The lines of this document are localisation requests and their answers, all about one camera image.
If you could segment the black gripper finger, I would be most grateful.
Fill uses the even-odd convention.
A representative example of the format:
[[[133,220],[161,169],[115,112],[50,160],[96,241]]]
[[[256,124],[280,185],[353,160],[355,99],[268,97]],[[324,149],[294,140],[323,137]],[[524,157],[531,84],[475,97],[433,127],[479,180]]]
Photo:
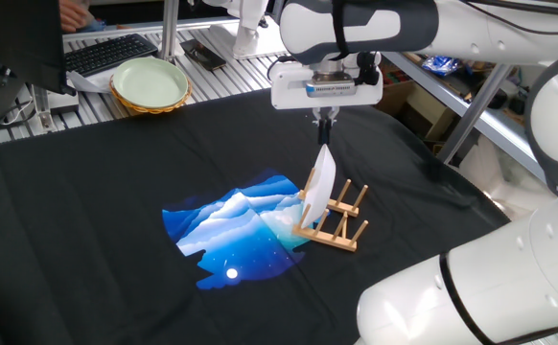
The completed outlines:
[[[336,122],[336,117],[340,111],[339,106],[332,106],[325,116],[325,143],[330,143],[331,131]]]
[[[320,107],[315,107],[313,109],[314,120],[313,123],[317,127],[317,143],[319,145],[326,144],[326,116],[322,113],[322,109]]]

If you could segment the bare person hand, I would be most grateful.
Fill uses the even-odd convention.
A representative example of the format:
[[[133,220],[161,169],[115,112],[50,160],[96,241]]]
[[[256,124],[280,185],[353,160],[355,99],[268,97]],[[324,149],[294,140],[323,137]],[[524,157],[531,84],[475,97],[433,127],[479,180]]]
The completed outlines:
[[[90,12],[81,1],[59,0],[61,28],[66,33],[75,33],[89,22]]]

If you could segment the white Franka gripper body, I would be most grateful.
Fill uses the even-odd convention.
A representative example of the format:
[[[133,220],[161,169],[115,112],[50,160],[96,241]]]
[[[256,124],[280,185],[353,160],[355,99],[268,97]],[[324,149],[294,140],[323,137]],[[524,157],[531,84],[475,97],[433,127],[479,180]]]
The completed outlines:
[[[276,109],[300,109],[332,106],[371,105],[378,103],[384,92],[381,71],[373,76],[353,77],[338,63],[330,68],[285,62],[269,70],[271,104]]]

